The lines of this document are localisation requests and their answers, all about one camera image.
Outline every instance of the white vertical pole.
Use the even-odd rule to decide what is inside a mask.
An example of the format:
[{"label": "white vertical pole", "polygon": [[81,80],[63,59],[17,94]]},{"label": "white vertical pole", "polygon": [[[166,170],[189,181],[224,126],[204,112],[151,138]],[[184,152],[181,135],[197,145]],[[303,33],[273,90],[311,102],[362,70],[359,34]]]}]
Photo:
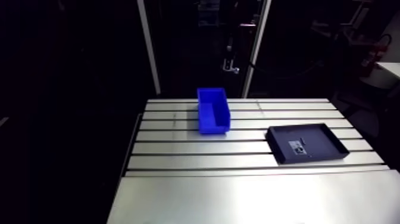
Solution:
[{"label": "white vertical pole", "polygon": [[[258,51],[260,50],[261,40],[263,39],[264,28],[267,22],[268,13],[270,11],[272,0],[264,0],[262,4],[262,11],[261,11],[261,22],[258,23],[257,33],[255,34],[255,41],[253,44],[253,50],[250,56],[250,62],[255,64],[257,62]],[[248,66],[245,85],[243,87],[242,98],[247,98],[249,94],[251,80],[253,78],[254,69],[251,66]]]},{"label": "white vertical pole", "polygon": [[159,95],[161,93],[160,81],[158,80],[157,66],[155,64],[153,45],[151,43],[151,35],[149,30],[149,24],[147,22],[146,7],[144,0],[137,0],[137,6],[139,7],[140,20],[142,22],[143,34],[145,35],[147,54],[149,56],[151,73],[153,75],[155,93]]}]

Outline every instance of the black tray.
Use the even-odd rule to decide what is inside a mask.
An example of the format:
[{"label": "black tray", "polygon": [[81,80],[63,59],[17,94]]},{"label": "black tray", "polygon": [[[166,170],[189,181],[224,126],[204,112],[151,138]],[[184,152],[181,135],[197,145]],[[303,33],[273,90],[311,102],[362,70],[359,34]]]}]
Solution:
[{"label": "black tray", "polygon": [[267,141],[279,163],[345,158],[349,151],[325,124],[273,126]]}]

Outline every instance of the red fire extinguisher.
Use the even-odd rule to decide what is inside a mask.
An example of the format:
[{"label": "red fire extinguisher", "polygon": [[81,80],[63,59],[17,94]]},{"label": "red fire extinguisher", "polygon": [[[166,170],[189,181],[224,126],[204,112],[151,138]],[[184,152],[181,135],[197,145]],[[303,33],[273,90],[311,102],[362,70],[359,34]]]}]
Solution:
[{"label": "red fire extinguisher", "polygon": [[[382,44],[381,40],[387,37],[388,42]],[[384,54],[388,51],[389,45],[392,43],[392,36],[389,34],[382,35],[379,41],[374,44],[371,51],[368,53],[367,58],[361,62],[360,76],[367,77],[371,74],[372,69],[375,68],[375,62],[380,61]]]}]

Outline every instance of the metal table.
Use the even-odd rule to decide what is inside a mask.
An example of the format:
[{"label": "metal table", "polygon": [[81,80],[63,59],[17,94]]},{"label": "metal table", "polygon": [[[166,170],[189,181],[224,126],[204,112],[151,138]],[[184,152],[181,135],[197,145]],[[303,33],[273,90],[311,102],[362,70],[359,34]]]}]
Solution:
[{"label": "metal table", "polygon": [[[195,99],[149,100],[114,223],[400,223],[400,175],[327,99],[229,99],[231,131],[202,136]],[[350,154],[278,164],[269,126],[325,123]]]}]

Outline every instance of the blue plastic bin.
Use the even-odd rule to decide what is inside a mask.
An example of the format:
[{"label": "blue plastic bin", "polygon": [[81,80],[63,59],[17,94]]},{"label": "blue plastic bin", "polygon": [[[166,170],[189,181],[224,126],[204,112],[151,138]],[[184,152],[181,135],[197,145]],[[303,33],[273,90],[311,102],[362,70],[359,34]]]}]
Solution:
[{"label": "blue plastic bin", "polygon": [[221,134],[230,129],[230,113],[223,88],[197,89],[199,100],[199,132]]}]

